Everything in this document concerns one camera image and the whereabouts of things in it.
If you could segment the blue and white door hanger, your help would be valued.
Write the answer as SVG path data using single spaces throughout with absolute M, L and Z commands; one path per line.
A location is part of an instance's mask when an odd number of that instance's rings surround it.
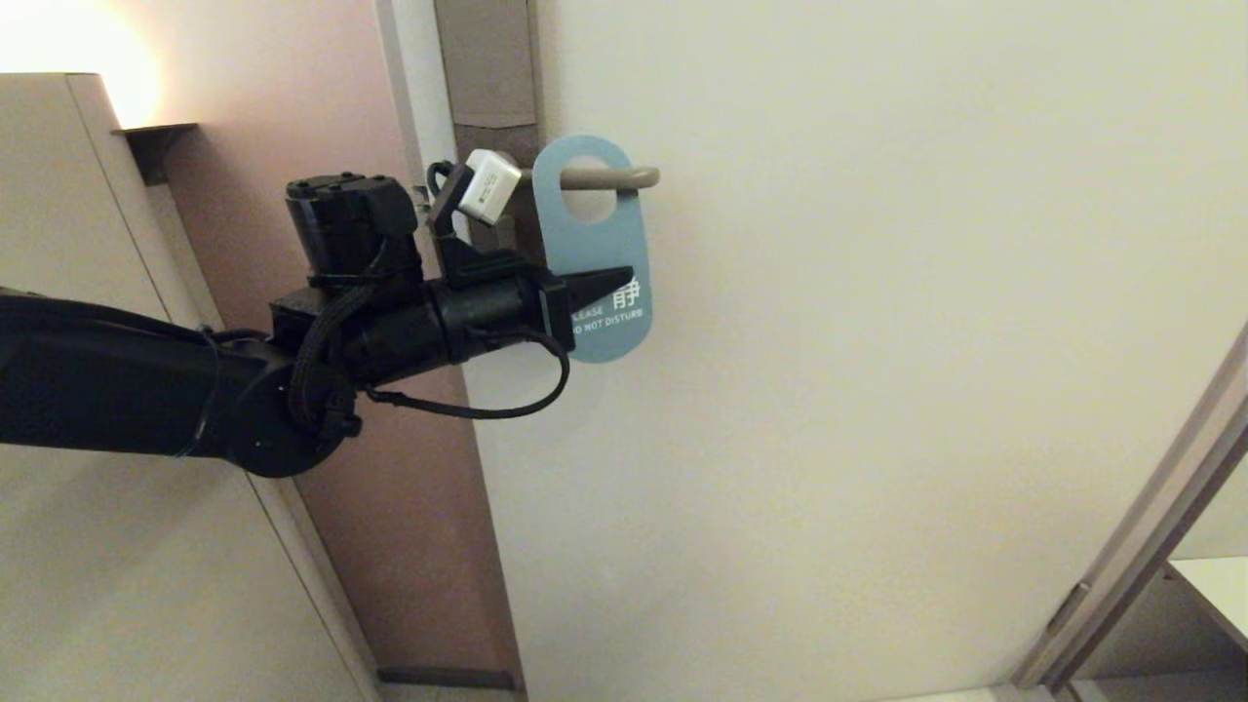
M 622 147 L 597 135 L 569 135 L 549 142 L 535 156 L 535 172 L 557 175 L 567 166 L 631 167 Z M 651 330 L 651 275 L 641 191 L 614 191 L 612 212 L 582 219 L 565 192 L 554 186 L 530 189 L 535 200 L 548 266 L 558 275 L 631 266 L 631 284 L 573 316 L 579 363 L 614 363 L 641 346 Z

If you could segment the bronze door lock plate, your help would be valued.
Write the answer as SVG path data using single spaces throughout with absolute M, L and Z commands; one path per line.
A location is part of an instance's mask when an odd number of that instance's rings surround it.
M 530 0 L 434 0 L 456 159 L 490 147 L 530 167 L 544 147 Z

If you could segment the white room door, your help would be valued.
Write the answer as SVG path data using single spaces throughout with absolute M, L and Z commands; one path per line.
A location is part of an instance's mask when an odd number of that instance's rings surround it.
M 1248 324 L 1248 0 L 535 0 L 651 332 L 477 427 L 530 702 L 1003 683 Z

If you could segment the beige cabinet panel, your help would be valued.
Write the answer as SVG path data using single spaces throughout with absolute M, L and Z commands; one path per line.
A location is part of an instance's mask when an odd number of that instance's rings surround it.
M 0 290 L 221 325 L 95 74 L 0 74 Z M 379 702 L 293 485 L 0 445 L 0 702 Z

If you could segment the dark wall lamp fixture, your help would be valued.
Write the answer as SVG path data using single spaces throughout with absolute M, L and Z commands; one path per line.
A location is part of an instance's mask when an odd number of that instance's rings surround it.
M 157 126 L 141 126 L 112 130 L 117 137 L 124 137 L 129 146 L 139 177 L 142 179 L 144 187 L 154 187 L 168 184 L 168 170 L 166 160 L 173 150 L 175 142 L 180 137 L 186 137 L 200 129 L 197 122 L 177 122 Z

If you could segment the small metal frame hinge plate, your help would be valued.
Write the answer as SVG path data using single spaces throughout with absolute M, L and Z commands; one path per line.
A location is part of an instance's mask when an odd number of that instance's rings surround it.
M 1067 595 L 1065 595 L 1065 600 L 1061 600 L 1058 608 L 1048 620 L 1045 627 L 1045 635 L 1056 635 L 1056 632 L 1065 627 L 1066 622 L 1070 621 L 1070 617 L 1073 616 L 1073 611 L 1078 610 L 1078 606 L 1082 605 L 1082 601 L 1088 592 L 1090 583 L 1086 580 L 1075 582 L 1070 591 L 1067 591 Z

